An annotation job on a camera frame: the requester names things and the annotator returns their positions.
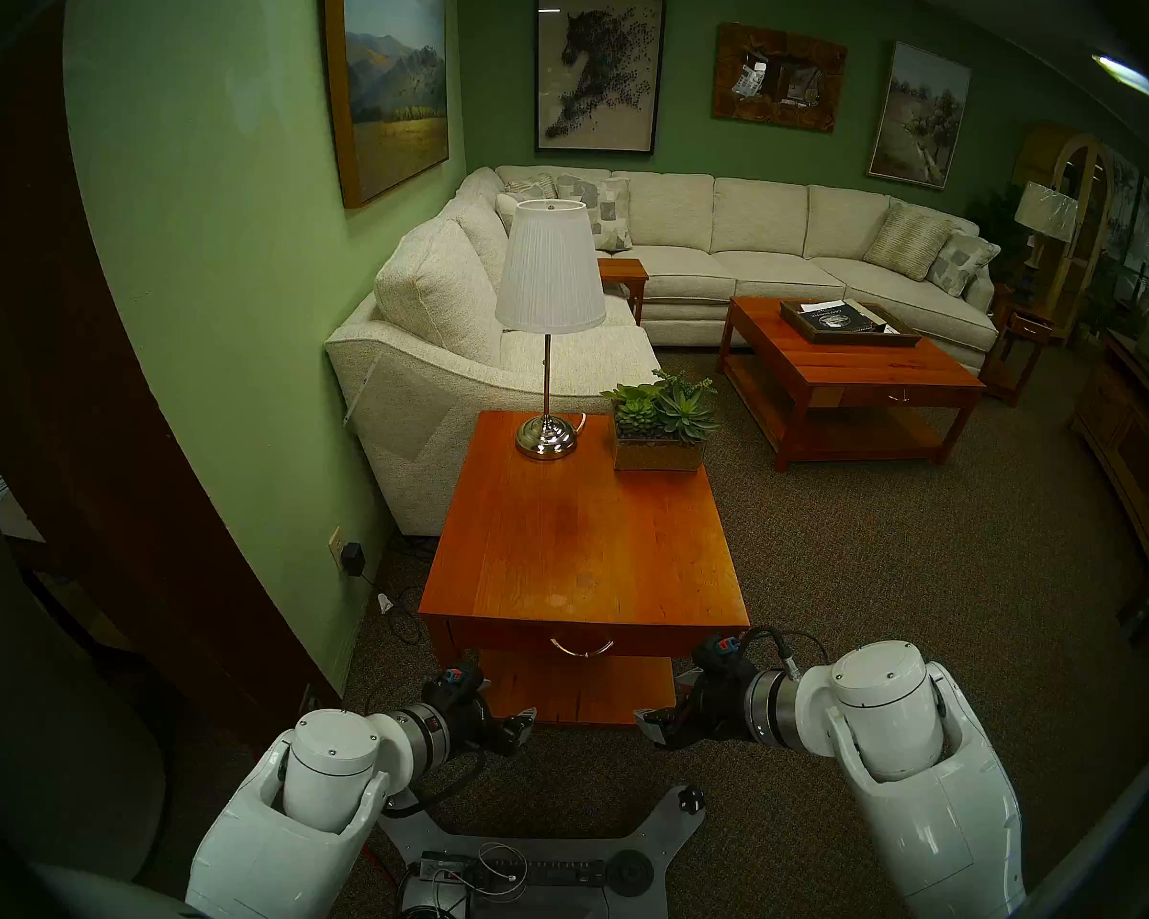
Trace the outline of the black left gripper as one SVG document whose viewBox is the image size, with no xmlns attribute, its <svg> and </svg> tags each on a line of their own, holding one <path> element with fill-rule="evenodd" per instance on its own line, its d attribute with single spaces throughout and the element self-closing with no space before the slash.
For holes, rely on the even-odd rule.
<svg viewBox="0 0 1149 919">
<path fill-rule="evenodd" d="M 464 692 L 437 705 L 446 726 L 447 760 L 466 752 L 492 752 L 509 757 L 515 752 L 515 735 L 530 735 L 537 723 L 537 706 L 498 720 L 480 692 Z"/>
</svg>

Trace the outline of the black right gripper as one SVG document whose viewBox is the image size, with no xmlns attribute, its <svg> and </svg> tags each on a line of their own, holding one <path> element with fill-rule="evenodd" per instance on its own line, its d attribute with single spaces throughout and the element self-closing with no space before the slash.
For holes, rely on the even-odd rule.
<svg viewBox="0 0 1149 919">
<path fill-rule="evenodd" d="M 674 675 L 674 708 L 637 709 L 637 725 L 660 748 L 691 748 L 704 740 L 751 742 L 746 695 L 753 672 L 689 669 Z"/>
</svg>

